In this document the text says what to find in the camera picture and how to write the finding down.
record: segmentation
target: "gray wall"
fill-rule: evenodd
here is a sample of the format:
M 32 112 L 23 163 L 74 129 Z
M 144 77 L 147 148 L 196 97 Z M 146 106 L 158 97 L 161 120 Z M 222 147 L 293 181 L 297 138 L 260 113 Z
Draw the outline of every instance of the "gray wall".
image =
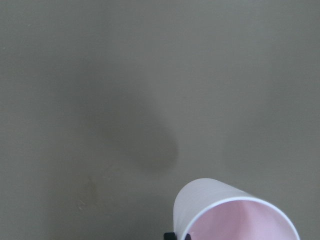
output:
M 320 2 L 2 0 L 0 239 L 161 240 L 215 178 L 320 236 Z

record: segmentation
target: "cup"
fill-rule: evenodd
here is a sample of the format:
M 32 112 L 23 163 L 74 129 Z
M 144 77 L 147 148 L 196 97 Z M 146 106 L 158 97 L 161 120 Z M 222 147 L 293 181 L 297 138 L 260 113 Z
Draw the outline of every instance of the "cup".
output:
M 173 229 L 177 240 L 187 234 L 192 240 L 300 240 L 279 208 L 211 178 L 194 180 L 180 190 Z

